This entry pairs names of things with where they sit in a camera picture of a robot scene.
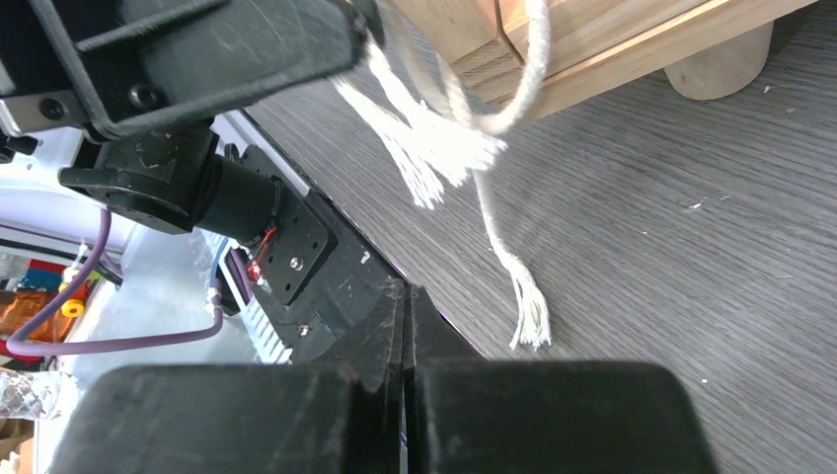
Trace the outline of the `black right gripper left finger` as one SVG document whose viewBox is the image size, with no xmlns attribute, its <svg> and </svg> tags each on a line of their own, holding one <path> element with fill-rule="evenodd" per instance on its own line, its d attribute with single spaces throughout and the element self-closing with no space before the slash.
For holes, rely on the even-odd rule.
<svg viewBox="0 0 837 474">
<path fill-rule="evenodd" d="M 135 365 L 100 377 L 54 473 L 397 473 L 406 287 L 313 361 Z"/>
</svg>

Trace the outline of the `pink unicorn print cushion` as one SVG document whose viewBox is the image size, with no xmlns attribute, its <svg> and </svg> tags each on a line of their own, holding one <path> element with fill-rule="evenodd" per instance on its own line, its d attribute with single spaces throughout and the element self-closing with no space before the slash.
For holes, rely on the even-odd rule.
<svg viewBox="0 0 837 474">
<path fill-rule="evenodd" d="M 364 44 L 364 57 L 391 106 L 385 108 L 356 89 L 347 75 L 331 78 L 342 98 L 373 129 L 395 164 L 417 206 L 432 209 L 442 200 L 443 184 L 462 186 L 468 178 L 476 184 L 489 241 L 499 262 L 510 275 L 518 308 L 516 329 L 509 346 L 533 349 L 552 342 L 550 315 L 545 296 L 526 265 L 500 237 L 495 225 L 495 205 L 489 171 L 506 150 L 501 135 L 513 128 L 534 104 L 546 76 L 551 52 L 551 25 L 544 1 L 525 2 L 530 18 L 529 49 L 522 77 L 511 102 L 496 114 L 477 115 L 460 80 L 444 59 L 437 61 L 445 85 L 439 89 L 406 32 L 406 23 L 389 1 L 377 1 L 385 33 L 392 36 L 401 59 L 420 96 L 415 98 L 393 72 L 383 47 L 374 39 Z"/>
</svg>

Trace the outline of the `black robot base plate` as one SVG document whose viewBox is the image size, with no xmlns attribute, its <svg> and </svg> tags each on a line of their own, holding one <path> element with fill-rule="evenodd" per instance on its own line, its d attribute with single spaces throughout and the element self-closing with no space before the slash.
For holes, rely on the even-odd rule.
<svg viewBox="0 0 837 474">
<path fill-rule="evenodd" d="M 403 275 L 358 231 L 276 143 L 244 112 L 225 113 L 213 129 L 242 150 L 242 164 L 275 178 L 281 208 L 260 252 L 262 285 L 254 285 L 242 320 L 264 363 L 303 363 L 339 341 L 371 347 L 365 324 L 380 290 Z"/>
</svg>

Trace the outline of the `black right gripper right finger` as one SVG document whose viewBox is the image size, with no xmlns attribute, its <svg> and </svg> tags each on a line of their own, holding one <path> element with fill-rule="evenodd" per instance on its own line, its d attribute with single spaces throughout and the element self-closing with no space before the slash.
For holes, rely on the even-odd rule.
<svg viewBox="0 0 837 474">
<path fill-rule="evenodd" d="M 489 360 L 410 290 L 406 450 L 412 473 L 715 473 L 692 401 L 638 360 Z"/>
</svg>

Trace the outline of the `wooden slatted pet bed frame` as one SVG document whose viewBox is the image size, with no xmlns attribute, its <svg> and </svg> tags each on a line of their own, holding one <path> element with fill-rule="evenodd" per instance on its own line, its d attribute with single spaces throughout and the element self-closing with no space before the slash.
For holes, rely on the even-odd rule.
<svg viewBox="0 0 837 474">
<path fill-rule="evenodd" d="M 529 119 L 571 107 L 805 7 L 803 1 L 549 1 L 551 57 Z M 484 102 L 510 102 L 529 47 L 521 1 L 398 1 Z"/>
</svg>

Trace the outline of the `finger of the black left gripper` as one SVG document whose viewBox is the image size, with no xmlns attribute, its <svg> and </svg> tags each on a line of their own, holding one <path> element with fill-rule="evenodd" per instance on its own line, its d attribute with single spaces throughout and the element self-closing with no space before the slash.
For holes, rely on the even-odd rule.
<svg viewBox="0 0 837 474">
<path fill-rule="evenodd" d="M 118 140 L 351 70 L 373 1 L 30 1 L 26 130 Z"/>
</svg>

